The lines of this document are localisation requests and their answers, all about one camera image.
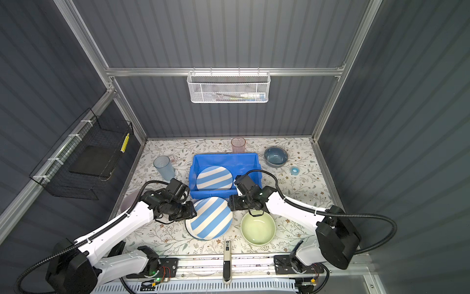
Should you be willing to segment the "blue white striped plate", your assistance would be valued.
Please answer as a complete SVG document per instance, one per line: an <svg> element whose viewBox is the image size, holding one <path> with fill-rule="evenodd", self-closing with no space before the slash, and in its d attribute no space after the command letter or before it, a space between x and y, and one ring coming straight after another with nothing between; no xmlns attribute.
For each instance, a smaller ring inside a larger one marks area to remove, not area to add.
<svg viewBox="0 0 470 294"><path fill-rule="evenodd" d="M202 170L196 180L199 191L230 190L232 185L233 175L222 166L211 166Z"/></svg>

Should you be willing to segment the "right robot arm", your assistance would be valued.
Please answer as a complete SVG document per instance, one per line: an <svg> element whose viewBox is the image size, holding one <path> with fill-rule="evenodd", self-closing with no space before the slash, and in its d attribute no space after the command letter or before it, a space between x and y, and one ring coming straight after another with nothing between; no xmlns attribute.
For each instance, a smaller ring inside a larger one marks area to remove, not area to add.
<svg viewBox="0 0 470 294"><path fill-rule="evenodd" d="M282 196L278 188L260 188L249 175L237 176L235 187L237 195L228 202L231 211L247 210L255 219L281 216L315 234L313 241L300 241L291 251L288 264L294 272L304 273L323 262L341 270L349 267L361 236L348 218L339 217L345 213L340 207L318 208Z"/></svg>

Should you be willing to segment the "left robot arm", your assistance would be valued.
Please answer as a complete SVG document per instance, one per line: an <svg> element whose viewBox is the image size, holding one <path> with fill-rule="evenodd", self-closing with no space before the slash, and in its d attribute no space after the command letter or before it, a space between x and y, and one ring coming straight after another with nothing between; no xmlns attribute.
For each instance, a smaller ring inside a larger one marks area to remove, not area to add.
<svg viewBox="0 0 470 294"><path fill-rule="evenodd" d="M188 200L190 189L173 178L163 188L148 191L143 186L131 206L105 225L75 241L59 242L45 280L58 294L89 294L96 287L142 274L148 279L170 277L168 267L148 246L124 254L124 239L140 227L167 216L169 223L197 215Z"/></svg>

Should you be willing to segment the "blue plastic bin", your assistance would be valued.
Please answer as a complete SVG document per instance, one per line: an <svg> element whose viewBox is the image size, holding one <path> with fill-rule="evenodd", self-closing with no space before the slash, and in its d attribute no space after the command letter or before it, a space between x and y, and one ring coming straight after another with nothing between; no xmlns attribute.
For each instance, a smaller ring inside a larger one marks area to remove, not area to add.
<svg viewBox="0 0 470 294"><path fill-rule="evenodd" d="M197 176L202 170L211 166L222 166L228 169L233 175L233 182L237 176L242 176L251 170L260 170L258 155L255 153L242 154L198 154L193 158L193 163L189 173L190 196L195 199L209 197L229 198L237 194L237 189L233 183L230 190L220 191L199 191L196 187Z"/></svg>

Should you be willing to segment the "light green bowl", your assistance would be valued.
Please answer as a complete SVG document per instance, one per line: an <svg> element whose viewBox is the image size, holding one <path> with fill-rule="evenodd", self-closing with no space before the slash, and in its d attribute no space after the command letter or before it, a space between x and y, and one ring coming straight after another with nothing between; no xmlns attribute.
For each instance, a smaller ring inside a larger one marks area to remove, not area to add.
<svg viewBox="0 0 470 294"><path fill-rule="evenodd" d="M247 213L241 220L241 234L243 238L254 246L265 246L269 244L275 236L276 224L273 217L263 211L255 211L252 216Z"/></svg>

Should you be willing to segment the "clear blue plastic cup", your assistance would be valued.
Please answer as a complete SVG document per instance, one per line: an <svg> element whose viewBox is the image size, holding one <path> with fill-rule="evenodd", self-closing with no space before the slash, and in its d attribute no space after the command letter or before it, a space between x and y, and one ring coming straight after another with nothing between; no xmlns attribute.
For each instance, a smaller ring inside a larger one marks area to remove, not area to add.
<svg viewBox="0 0 470 294"><path fill-rule="evenodd" d="M159 156L155 158L153 164L165 181L170 181L175 177L175 169L173 168L171 159L168 156Z"/></svg>

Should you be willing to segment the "purple bowl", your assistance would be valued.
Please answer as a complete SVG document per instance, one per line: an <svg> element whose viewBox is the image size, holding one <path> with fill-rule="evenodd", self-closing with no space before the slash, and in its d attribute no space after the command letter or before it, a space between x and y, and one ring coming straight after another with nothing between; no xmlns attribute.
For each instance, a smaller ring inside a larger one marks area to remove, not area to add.
<svg viewBox="0 0 470 294"><path fill-rule="evenodd" d="M135 199L137 198L138 196L138 193L139 193L139 190L136 189L134 190L133 192L129 193L127 196L125 196L121 202L121 206L120 206L120 212L125 212L126 210L128 210L133 202L135 201Z"/></svg>

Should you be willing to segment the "grey blue bowl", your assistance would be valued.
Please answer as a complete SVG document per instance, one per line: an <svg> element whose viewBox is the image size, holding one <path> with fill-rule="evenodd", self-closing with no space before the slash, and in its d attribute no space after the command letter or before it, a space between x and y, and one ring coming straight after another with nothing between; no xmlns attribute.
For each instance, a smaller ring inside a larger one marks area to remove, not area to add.
<svg viewBox="0 0 470 294"><path fill-rule="evenodd" d="M280 147L269 147L263 154L266 164L270 167L279 168L284 166L288 161L288 153Z"/></svg>

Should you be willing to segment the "pink plastic cup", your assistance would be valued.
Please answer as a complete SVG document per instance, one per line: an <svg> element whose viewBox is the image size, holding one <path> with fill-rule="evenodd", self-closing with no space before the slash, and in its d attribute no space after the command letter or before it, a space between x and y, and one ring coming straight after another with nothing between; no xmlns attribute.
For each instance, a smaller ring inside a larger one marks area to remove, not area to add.
<svg viewBox="0 0 470 294"><path fill-rule="evenodd" d="M242 137L236 137L231 140L232 152L239 154L246 151L246 140Z"/></svg>

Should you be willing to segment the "yellow tag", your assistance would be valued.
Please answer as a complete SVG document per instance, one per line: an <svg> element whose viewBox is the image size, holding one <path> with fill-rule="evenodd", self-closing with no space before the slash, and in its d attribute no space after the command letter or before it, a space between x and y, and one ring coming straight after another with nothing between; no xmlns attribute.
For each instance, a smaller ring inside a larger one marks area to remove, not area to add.
<svg viewBox="0 0 470 294"><path fill-rule="evenodd" d="M122 145L121 145L121 149L120 149L120 152L121 152L121 153L125 153L125 152L126 152L126 148L127 148L129 139L130 139L130 134L127 133L126 136L124 137L123 142L122 142Z"/></svg>

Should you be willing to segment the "black pad in basket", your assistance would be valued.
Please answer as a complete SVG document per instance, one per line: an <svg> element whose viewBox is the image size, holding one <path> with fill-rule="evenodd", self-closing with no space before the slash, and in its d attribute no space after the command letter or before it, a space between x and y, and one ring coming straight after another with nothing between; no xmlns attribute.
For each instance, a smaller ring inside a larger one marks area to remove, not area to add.
<svg viewBox="0 0 470 294"><path fill-rule="evenodd" d="M69 171L79 175L108 178L119 159L120 155L115 149L87 146L69 167Z"/></svg>

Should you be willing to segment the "black white handheld device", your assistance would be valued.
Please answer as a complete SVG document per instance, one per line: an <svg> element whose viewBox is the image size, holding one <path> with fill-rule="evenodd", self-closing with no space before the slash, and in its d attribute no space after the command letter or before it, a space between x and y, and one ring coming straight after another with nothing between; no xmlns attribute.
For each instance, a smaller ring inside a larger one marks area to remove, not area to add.
<svg viewBox="0 0 470 294"><path fill-rule="evenodd" d="M231 273L231 241L225 241L225 248L223 252L223 282L224 284L230 284L232 280Z"/></svg>

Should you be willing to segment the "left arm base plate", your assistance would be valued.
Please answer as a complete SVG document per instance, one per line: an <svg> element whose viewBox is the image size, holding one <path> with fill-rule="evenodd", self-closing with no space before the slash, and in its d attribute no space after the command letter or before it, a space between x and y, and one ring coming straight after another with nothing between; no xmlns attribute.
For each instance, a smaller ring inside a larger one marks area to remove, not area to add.
<svg viewBox="0 0 470 294"><path fill-rule="evenodd" d="M127 279L171 279L176 277L178 269L178 258L159 258L159 260L153 260L149 262L144 270L140 273L129 274L126 276Z"/></svg>

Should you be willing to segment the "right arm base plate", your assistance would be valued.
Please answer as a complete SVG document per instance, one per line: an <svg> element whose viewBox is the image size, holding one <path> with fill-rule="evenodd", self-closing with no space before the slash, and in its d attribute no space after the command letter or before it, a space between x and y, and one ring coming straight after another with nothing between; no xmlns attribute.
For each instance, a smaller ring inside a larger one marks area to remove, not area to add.
<svg viewBox="0 0 470 294"><path fill-rule="evenodd" d="M275 273L278 275L311 274L316 276L325 272L325 270L318 264L305 266L303 263L298 261L297 258L292 260L290 255L275 255L274 267Z"/></svg>

